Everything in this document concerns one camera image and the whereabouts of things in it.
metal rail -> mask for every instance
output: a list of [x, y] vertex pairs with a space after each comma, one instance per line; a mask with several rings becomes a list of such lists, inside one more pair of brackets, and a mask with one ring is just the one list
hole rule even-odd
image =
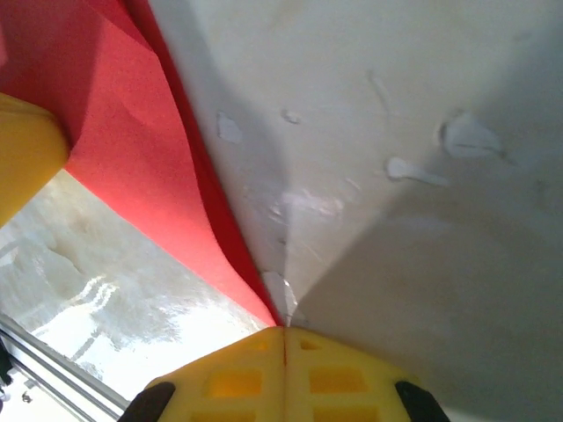
[[0, 315], [0, 338], [13, 358], [13, 364], [79, 418], [89, 422], [115, 421], [127, 408], [125, 398], [3, 315]]

water droplet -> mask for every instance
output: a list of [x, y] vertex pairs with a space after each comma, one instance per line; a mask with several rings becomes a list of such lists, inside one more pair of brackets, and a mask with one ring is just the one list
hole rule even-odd
[[442, 176], [438, 176], [422, 170], [414, 164], [408, 163], [397, 156], [391, 157], [385, 163], [385, 173], [392, 181], [399, 181], [403, 178], [418, 180], [434, 186], [449, 186], [450, 181]]
[[217, 112], [217, 136], [227, 142], [241, 143], [243, 132], [233, 119], [230, 119], [224, 112]]
[[282, 208], [278, 204], [275, 204], [268, 209], [268, 216], [275, 222], [278, 222], [280, 224], [285, 223]]
[[344, 178], [339, 182], [339, 190], [344, 200], [348, 202], [358, 202], [361, 197], [362, 189], [351, 178]]
[[301, 124], [301, 116], [295, 112], [288, 110], [287, 108], [281, 110], [280, 115], [285, 121], [291, 123], [292, 125]]
[[499, 137], [468, 112], [447, 120], [438, 137], [443, 149], [454, 158], [503, 155]]
[[285, 322], [289, 325], [291, 316], [297, 308], [297, 299], [293, 293], [293, 289], [288, 281], [274, 271], [265, 271], [262, 273], [262, 280], [266, 285], [272, 301], [280, 314], [284, 317]]
[[391, 116], [391, 108], [389, 106], [389, 93], [387, 92], [383, 81], [376, 76], [376, 72], [373, 69], [368, 69], [366, 72], [366, 79], [368, 80], [369, 87], [376, 96], [377, 103], [383, 111], [385, 117], [385, 124], [389, 122], [389, 117]]

yellow object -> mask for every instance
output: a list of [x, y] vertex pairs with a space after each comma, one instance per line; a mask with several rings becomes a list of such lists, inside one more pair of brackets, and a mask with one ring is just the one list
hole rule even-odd
[[283, 329], [260, 331], [156, 379], [176, 391], [159, 422], [282, 422]]
[[0, 93], [0, 227], [64, 166], [68, 151], [51, 113]]
[[[422, 420], [409, 417], [398, 394], [398, 382], [418, 389], [415, 378], [373, 356], [310, 331], [274, 327], [156, 379], [120, 420]], [[162, 395], [155, 399], [159, 387], [169, 388], [170, 399]]]
[[410, 422], [395, 383], [402, 369], [298, 328], [286, 329], [285, 420]]

